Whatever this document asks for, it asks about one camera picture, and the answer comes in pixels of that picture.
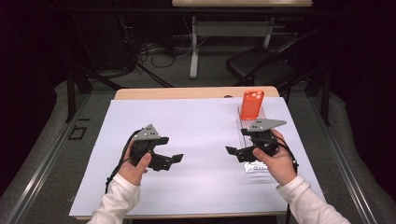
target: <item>hand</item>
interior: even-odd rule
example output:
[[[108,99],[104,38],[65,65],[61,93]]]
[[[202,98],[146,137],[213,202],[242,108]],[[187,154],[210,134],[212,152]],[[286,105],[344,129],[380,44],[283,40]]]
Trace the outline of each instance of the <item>hand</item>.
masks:
[[[273,129],[272,132],[274,136],[283,139],[283,135],[277,130]],[[277,139],[277,142],[284,144],[280,139]],[[273,157],[268,156],[259,148],[253,149],[253,155],[267,165],[268,171],[281,186],[288,184],[297,176],[290,154],[283,147],[279,147]]]
[[[146,153],[142,157],[140,162],[136,166],[133,166],[131,164],[131,160],[128,160],[131,155],[131,148],[133,144],[134,141],[131,141],[128,148],[126,149],[125,156],[123,159],[127,161],[125,161],[121,165],[119,169],[119,174],[131,184],[135,186],[139,186],[140,181],[142,180],[142,175],[147,172],[146,168],[148,168],[149,163],[151,162],[151,155],[149,153]]]

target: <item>finger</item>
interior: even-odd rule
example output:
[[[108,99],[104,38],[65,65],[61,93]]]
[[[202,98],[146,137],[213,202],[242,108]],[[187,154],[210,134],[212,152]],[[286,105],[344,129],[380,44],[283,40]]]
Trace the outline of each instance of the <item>finger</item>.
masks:
[[[280,132],[278,132],[277,130],[271,129],[271,131],[273,132],[273,135],[274,135],[274,136],[276,136],[276,137],[278,137],[278,138],[281,138],[281,139],[285,140],[285,139],[283,138],[283,135],[282,135]]]
[[[140,159],[140,162],[136,165],[136,171],[139,174],[145,173],[146,168],[148,168],[150,162],[151,162],[151,154],[146,153],[142,157],[142,159]]]
[[[253,149],[253,155],[264,163],[266,163],[271,159],[270,156],[268,156],[265,152],[263,152],[261,149],[257,147]]]
[[[284,157],[285,155],[289,156],[289,152],[283,147],[278,147],[277,153],[273,156],[273,158],[280,158],[280,157]]]
[[[134,144],[134,140],[131,140],[131,142],[129,142],[128,147],[126,148],[126,152],[124,155],[124,160],[128,160],[131,157],[131,150],[132,150],[132,145]]]

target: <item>white long-sleeve shirt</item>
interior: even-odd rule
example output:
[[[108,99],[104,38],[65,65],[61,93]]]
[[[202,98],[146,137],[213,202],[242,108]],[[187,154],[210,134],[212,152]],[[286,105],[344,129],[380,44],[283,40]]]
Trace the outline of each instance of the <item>white long-sleeve shirt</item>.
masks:
[[[92,212],[92,219],[88,223],[122,223],[125,215],[139,200],[140,186],[135,186],[116,174],[108,185],[107,194],[103,196],[99,208]]]
[[[334,207],[327,204],[304,181],[296,176],[289,184],[278,186],[279,194],[290,204],[290,210],[299,223],[349,223]],[[122,223],[125,215],[139,202],[140,187],[132,185],[119,174],[114,176],[99,208],[92,212],[88,223]]]
[[[333,206],[320,198],[311,189],[311,184],[299,175],[289,184],[278,186],[276,189],[290,205],[290,211],[298,223],[349,223]]]

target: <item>white paper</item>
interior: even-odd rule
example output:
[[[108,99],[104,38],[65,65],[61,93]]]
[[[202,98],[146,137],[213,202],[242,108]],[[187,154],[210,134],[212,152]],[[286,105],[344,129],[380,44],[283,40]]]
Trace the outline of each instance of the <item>white paper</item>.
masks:
[[[239,147],[237,107],[242,98],[112,101],[92,151],[70,216],[89,217],[105,193],[106,178],[118,164],[123,147],[135,130],[153,124],[167,145],[157,154],[184,154],[169,171],[149,170],[143,176],[141,199],[128,216],[183,216],[286,211],[286,202],[268,174],[247,174],[244,163],[225,146]],[[323,194],[304,151],[290,112],[280,97],[266,97],[268,119],[283,119],[277,127],[299,166],[299,174]]]

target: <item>metal bracket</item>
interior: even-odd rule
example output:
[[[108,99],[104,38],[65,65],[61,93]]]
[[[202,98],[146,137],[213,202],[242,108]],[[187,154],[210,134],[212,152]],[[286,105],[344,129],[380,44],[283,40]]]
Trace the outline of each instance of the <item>metal bracket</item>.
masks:
[[[142,129],[133,139],[134,144],[130,154],[133,165],[137,165],[147,152],[151,154],[151,162],[148,168],[152,168],[154,171],[169,170],[173,163],[181,162],[183,158],[183,154],[166,157],[154,152],[156,146],[166,145],[169,138],[161,137],[152,124]]]
[[[252,147],[236,149],[235,147],[226,147],[230,155],[235,155],[239,162],[253,162],[257,158],[253,155],[253,149],[258,147],[269,156],[277,153],[276,139],[271,131],[272,128],[286,124],[285,120],[276,119],[256,119],[247,129],[241,129],[242,135],[250,136],[253,143]]]

